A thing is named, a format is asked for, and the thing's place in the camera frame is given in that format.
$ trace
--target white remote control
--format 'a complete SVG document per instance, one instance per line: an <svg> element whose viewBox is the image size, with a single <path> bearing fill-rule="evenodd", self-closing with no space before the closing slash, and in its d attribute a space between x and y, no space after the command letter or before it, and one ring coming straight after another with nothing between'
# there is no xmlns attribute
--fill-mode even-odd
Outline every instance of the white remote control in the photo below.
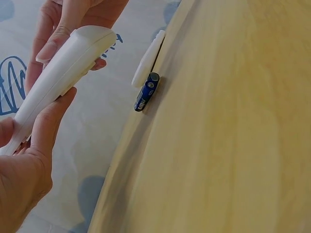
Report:
<svg viewBox="0 0 311 233"><path fill-rule="evenodd" d="M10 142L0 155L13 155L31 135L37 115L64 95L95 65L95 60L117 40L108 28L84 26L74 30L34 83L14 117Z"/></svg>

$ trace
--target plastic sheet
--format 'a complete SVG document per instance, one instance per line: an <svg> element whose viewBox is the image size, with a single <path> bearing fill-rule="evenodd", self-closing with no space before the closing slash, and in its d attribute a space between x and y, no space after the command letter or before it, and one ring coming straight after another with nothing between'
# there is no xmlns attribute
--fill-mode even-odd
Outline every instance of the plastic sheet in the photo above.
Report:
<svg viewBox="0 0 311 233"><path fill-rule="evenodd" d="M0 119L14 116L25 98L26 65L41 0L0 1ZM113 30L107 67L76 85L53 152L53 188L27 217L20 233L86 233L114 149L138 89L131 80L179 0L130 0Z"/></svg>

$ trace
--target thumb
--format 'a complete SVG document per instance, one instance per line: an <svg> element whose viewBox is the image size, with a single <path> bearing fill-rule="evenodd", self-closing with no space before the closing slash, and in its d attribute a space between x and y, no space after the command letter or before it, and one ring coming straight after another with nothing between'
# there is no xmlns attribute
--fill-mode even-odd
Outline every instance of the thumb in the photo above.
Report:
<svg viewBox="0 0 311 233"><path fill-rule="evenodd" d="M13 135L13 119L8 117L0 122L0 147L5 146Z"/></svg>
<svg viewBox="0 0 311 233"><path fill-rule="evenodd" d="M63 1L62 16L53 34L36 56L36 61L47 64L56 52L68 40L73 30L77 29L89 9L89 1Z"/></svg>

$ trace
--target wooden table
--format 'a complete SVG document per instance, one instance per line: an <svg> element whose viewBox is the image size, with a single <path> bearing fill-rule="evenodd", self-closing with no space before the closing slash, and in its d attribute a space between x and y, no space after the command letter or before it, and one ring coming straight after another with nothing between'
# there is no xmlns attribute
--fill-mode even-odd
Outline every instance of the wooden table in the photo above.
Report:
<svg viewBox="0 0 311 233"><path fill-rule="evenodd" d="M311 232L311 1L183 0L90 233Z"/></svg>

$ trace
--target blue battery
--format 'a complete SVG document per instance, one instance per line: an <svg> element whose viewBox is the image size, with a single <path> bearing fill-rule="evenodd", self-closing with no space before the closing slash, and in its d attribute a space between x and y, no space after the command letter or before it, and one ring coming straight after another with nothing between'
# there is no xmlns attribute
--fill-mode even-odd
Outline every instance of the blue battery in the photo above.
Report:
<svg viewBox="0 0 311 233"><path fill-rule="evenodd" d="M154 94L156 87L159 83L160 76L157 73L150 73L145 84L142 86L140 93L136 99L134 110L141 112L146 107L150 98Z"/></svg>

